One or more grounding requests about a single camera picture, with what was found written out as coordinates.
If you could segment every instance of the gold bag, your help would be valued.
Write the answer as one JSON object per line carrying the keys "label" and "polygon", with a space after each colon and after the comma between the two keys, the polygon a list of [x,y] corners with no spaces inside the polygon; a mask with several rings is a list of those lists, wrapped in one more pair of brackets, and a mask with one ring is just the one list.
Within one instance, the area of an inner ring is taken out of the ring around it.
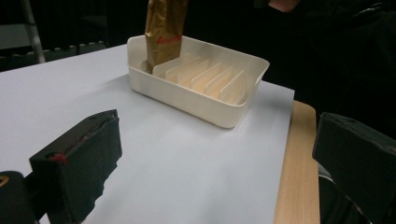
{"label": "gold bag", "polygon": [[147,72],[180,56],[188,0],[148,0],[146,19]]}

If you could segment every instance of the white tray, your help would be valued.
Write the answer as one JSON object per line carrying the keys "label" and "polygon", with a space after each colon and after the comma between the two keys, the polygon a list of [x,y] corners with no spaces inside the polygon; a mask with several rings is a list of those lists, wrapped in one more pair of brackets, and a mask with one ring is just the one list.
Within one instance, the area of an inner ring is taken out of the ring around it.
{"label": "white tray", "polygon": [[128,39],[130,85],[223,128],[234,127],[248,109],[269,63],[261,58],[186,36],[180,57],[146,73],[146,39]]}

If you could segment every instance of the white table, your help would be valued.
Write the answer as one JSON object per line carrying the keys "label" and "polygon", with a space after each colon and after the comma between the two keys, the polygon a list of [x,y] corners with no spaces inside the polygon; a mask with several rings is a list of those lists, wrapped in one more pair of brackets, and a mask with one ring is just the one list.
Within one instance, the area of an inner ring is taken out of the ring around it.
{"label": "white table", "polygon": [[132,91],[126,64],[120,46],[0,73],[0,171],[28,175],[38,150],[117,109],[123,154],[84,223],[272,223],[294,91],[262,82],[228,130]]}

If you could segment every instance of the plastic bin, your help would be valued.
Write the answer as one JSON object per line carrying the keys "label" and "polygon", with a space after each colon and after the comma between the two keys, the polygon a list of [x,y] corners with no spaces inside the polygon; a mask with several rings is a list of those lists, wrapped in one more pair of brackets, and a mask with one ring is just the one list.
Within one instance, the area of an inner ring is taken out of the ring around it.
{"label": "plastic bin", "polygon": [[223,128],[234,127],[248,109],[269,63],[261,58],[183,36],[180,57],[146,73],[146,39],[128,39],[134,91]]}

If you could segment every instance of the table surface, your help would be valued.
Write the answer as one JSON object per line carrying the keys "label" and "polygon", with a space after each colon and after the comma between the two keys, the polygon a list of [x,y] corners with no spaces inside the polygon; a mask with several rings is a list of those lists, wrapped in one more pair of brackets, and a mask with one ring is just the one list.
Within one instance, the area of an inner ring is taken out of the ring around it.
{"label": "table surface", "polygon": [[0,170],[28,175],[38,150],[116,108],[123,155],[87,223],[319,223],[315,110],[294,91],[262,82],[226,130],[131,91],[127,74],[126,46],[0,73]]}

